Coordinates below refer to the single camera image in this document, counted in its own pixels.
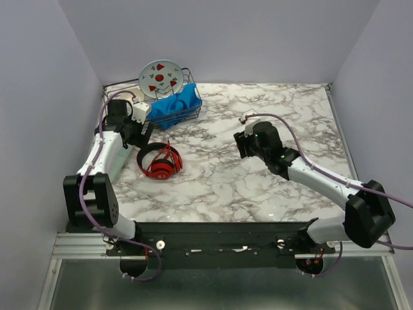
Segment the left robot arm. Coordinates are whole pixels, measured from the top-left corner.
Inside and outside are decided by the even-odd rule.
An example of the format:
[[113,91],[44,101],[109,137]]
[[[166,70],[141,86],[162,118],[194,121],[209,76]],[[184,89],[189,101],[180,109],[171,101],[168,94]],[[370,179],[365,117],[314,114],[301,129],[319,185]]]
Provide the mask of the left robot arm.
[[102,108],[94,131],[94,143],[85,164],[75,175],[63,180],[70,224],[82,228],[103,228],[105,234],[121,237],[121,248],[129,255],[138,254],[143,239],[137,224],[119,212],[112,186],[121,153],[129,146],[146,147],[154,126],[146,125],[151,111],[147,103],[132,104],[125,99],[111,99]]

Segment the red black headphones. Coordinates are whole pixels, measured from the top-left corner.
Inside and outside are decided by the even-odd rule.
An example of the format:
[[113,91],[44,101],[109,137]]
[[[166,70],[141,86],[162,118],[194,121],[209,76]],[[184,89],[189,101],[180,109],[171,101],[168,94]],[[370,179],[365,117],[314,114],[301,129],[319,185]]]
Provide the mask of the red black headphones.
[[[147,168],[143,166],[143,159],[151,152],[157,151]],[[171,146],[170,142],[149,143],[141,149],[136,156],[136,161],[141,172],[155,180],[167,180],[177,174],[183,168],[183,160],[180,153]]]

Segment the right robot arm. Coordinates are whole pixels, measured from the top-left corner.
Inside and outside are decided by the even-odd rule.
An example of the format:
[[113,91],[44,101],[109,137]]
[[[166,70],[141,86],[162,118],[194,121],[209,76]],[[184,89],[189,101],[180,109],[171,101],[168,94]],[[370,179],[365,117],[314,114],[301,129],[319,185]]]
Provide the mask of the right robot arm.
[[322,243],[347,240],[370,248],[395,223],[380,183],[362,183],[320,169],[298,150],[283,146],[270,122],[248,124],[244,131],[234,134],[234,140],[241,158],[257,157],[272,174],[300,183],[342,208],[342,215],[314,218],[298,230],[297,246],[304,253],[313,252]]

